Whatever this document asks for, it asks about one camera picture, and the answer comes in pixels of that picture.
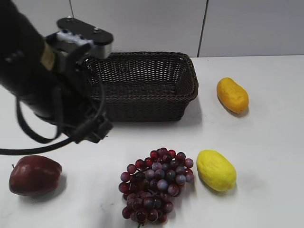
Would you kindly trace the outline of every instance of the yellow fruit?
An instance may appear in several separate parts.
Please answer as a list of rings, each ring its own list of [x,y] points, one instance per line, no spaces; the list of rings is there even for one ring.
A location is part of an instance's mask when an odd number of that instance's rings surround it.
[[[197,168],[199,177],[216,191],[226,191],[235,186],[237,179],[235,168],[216,151],[201,151],[197,158]]]
[[[221,103],[234,113],[239,114],[248,108],[249,97],[246,90],[229,77],[218,82],[217,93]]]

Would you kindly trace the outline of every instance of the apple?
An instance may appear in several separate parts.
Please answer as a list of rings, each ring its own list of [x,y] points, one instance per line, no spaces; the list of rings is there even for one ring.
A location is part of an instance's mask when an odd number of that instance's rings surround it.
[[[39,155],[25,156],[14,167],[9,190],[23,196],[35,196],[55,190],[59,184],[61,165]]]

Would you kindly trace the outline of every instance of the wicker basket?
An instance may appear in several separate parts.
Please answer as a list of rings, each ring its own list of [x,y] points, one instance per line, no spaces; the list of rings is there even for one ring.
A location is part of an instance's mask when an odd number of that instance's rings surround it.
[[[105,60],[87,57],[92,97],[98,83],[106,85],[106,111],[110,121],[177,121],[198,94],[198,81],[190,58],[182,53],[113,53]]]

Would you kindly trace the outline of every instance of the white table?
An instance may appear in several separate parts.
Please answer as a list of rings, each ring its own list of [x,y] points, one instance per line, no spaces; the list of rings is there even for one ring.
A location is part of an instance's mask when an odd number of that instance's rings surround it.
[[[302,227],[304,205],[304,56],[194,58],[199,97],[177,123],[118,123],[103,142],[71,144],[44,154],[63,167],[66,186],[38,199],[9,192],[11,164],[0,157],[1,228],[134,228],[122,218],[120,173],[159,147],[196,159],[204,149],[227,157],[237,170],[237,188],[215,194],[198,179],[175,201],[167,228]],[[237,118],[216,95],[217,82],[231,77],[250,97],[249,113]],[[2,148],[40,146],[17,126],[14,100],[0,90]],[[53,127],[25,110],[34,129]]]

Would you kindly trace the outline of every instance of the purple grape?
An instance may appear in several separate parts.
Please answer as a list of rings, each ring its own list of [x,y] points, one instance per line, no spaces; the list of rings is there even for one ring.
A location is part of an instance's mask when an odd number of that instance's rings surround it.
[[[128,200],[127,200],[127,208],[128,208],[128,209],[133,209],[132,204],[133,204],[133,201],[134,201],[134,200],[135,200],[134,198],[131,198],[131,199],[128,199]]]
[[[155,209],[152,209],[148,212],[148,220],[150,222],[155,222],[158,219],[158,212]]]
[[[145,175],[146,175],[146,178],[147,178],[148,180],[152,180],[152,179],[154,178],[154,171],[153,171],[153,170],[147,170],[147,171],[145,172]]]
[[[186,174],[186,170],[185,170],[185,168],[183,166],[177,167],[176,170],[175,170],[175,172],[176,172],[176,174],[183,174],[183,175]]]
[[[136,216],[136,220],[138,221],[138,223],[144,224],[147,222],[148,213],[147,213],[146,209],[143,209],[143,208],[138,209],[135,216]]]
[[[152,209],[155,206],[154,197],[146,197],[143,199],[143,206],[147,209]]]
[[[136,198],[134,199],[133,203],[132,203],[132,208],[134,210],[138,210],[139,208],[142,208],[143,206],[143,201],[140,198]]]
[[[158,209],[162,206],[162,201],[161,201],[161,198],[160,197],[155,197],[155,206],[154,208],[155,209]]]
[[[170,202],[171,196],[168,193],[161,192],[160,197],[161,197],[163,202],[165,202],[165,203]]]
[[[162,157],[162,161],[163,161],[164,163],[169,163],[169,162],[171,162],[171,161],[172,161],[171,155],[170,155],[170,154],[165,154],[165,155]]]
[[[162,165],[162,170],[167,171],[168,169],[169,169],[169,164],[164,163],[164,164]]]
[[[186,166],[187,168],[192,168],[192,167],[193,167],[193,160],[190,159],[190,158],[187,158],[187,159],[185,160],[185,166]]]
[[[146,197],[151,197],[152,194],[150,192],[146,191],[142,196],[143,196],[143,199],[144,199]]]
[[[185,153],[183,152],[179,152],[176,156],[175,156],[175,159],[179,160],[179,161],[185,161],[186,159],[186,155]]]
[[[188,183],[194,182],[194,175],[193,175],[193,173],[189,172],[189,173],[186,174],[186,181]]]
[[[173,160],[170,162],[170,169],[175,170],[180,165],[178,160]]]
[[[175,182],[178,184],[178,185],[183,185],[186,183],[186,177],[185,175],[177,175],[176,178],[175,178]]]
[[[160,164],[159,162],[156,162],[152,165],[152,169],[154,171],[157,171],[157,170],[161,170],[162,169],[162,164]]]
[[[163,207],[162,207],[163,212],[165,213],[170,213],[171,211],[173,211],[173,203],[168,202],[166,203]]]
[[[168,150],[164,147],[160,148],[157,150],[158,154],[160,155],[160,157],[164,156],[166,153],[168,153]]]
[[[120,179],[123,181],[123,182],[128,182],[130,180],[130,173],[128,172],[123,172],[121,175],[120,175]]]
[[[129,208],[125,207],[123,209],[123,217],[125,219],[129,219],[131,217],[131,212],[132,212],[132,210],[130,210]]]
[[[142,181],[143,179],[145,179],[145,175],[143,172],[137,172],[135,175],[134,175],[135,179],[137,181]]]
[[[166,191],[168,189],[168,182],[164,179],[157,182],[157,188],[159,191]]]
[[[155,179],[160,180],[165,177],[165,171],[164,170],[157,170],[155,171]]]
[[[130,164],[130,165],[128,165],[127,170],[128,170],[129,173],[133,174],[133,173],[136,172],[137,169],[136,169],[135,165]]]
[[[152,191],[157,191],[157,180],[153,179],[152,181],[150,181],[150,188]]]
[[[136,221],[135,211],[132,211],[132,212],[131,212],[130,218],[131,218],[132,221],[137,222],[137,221]]]
[[[166,180],[167,181],[174,181],[175,180],[175,172],[173,170],[168,170],[166,172]]]
[[[175,196],[177,193],[179,193],[179,187],[176,184],[171,184],[168,186],[168,193],[171,196]]]

